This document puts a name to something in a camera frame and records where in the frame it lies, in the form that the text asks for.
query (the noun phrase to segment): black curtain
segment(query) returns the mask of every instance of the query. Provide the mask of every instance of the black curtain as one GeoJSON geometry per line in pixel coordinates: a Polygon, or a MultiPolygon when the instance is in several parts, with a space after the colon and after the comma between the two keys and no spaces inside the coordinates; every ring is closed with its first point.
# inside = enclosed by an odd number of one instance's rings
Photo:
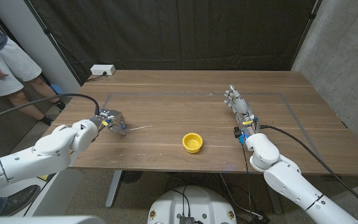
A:
{"type": "Polygon", "coordinates": [[[82,83],[93,64],[289,70],[315,0],[30,0],[82,83]]]}

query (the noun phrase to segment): electrical outlet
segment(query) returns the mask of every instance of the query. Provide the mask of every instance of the electrical outlet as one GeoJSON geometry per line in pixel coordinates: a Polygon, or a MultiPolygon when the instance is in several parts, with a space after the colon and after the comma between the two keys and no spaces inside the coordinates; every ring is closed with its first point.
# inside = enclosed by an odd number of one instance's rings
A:
{"type": "Polygon", "coordinates": [[[102,75],[106,72],[106,75],[113,75],[115,72],[114,65],[93,65],[90,69],[92,71],[92,75],[102,75]]]}

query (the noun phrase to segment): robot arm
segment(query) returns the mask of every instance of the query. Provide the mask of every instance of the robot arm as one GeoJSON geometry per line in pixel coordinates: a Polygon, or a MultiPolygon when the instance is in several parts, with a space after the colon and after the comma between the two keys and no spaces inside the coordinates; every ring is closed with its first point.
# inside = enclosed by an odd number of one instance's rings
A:
{"type": "Polygon", "coordinates": [[[224,103],[236,115],[241,128],[234,129],[234,135],[241,144],[253,151],[250,157],[252,167],[263,173],[267,184],[299,205],[316,223],[355,223],[357,220],[340,206],[311,185],[302,175],[300,168],[281,155],[278,148],[261,133],[255,123],[258,118],[250,105],[240,96],[233,85],[226,91],[224,103]]]}
{"type": "Polygon", "coordinates": [[[20,180],[66,169],[71,160],[70,149],[85,151],[105,126],[111,132],[126,134],[125,120],[119,111],[101,110],[100,115],[76,122],[71,128],[66,125],[55,128],[35,146],[0,157],[0,189],[20,180]]]}

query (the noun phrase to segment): wooden table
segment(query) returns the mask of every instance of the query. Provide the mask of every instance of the wooden table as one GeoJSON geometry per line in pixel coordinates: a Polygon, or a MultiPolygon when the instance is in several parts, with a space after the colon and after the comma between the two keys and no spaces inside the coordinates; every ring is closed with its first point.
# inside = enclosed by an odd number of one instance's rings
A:
{"type": "MultiPolygon", "coordinates": [[[[72,167],[245,172],[242,147],[233,136],[238,124],[223,103],[230,84],[251,104],[258,124],[296,136],[337,174],[358,175],[358,140],[299,72],[117,70],[111,77],[85,83],[79,93],[94,97],[100,107],[105,104],[122,112],[129,129],[152,127],[126,136],[104,129],[72,167]],[[190,132],[204,140],[197,154],[189,154],[182,145],[183,136],[190,132]]],[[[91,101],[74,98],[49,132],[88,118],[93,110],[91,101]]],[[[327,174],[294,140],[274,130],[263,132],[303,174],[327,174]]]]}

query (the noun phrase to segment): yellow bowl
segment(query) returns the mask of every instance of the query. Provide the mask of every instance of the yellow bowl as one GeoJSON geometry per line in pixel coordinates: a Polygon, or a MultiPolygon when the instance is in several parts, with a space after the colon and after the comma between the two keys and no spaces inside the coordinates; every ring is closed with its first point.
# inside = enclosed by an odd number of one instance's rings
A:
{"type": "Polygon", "coordinates": [[[199,134],[188,133],[183,137],[183,146],[189,153],[196,153],[202,146],[202,138],[199,134]]]}

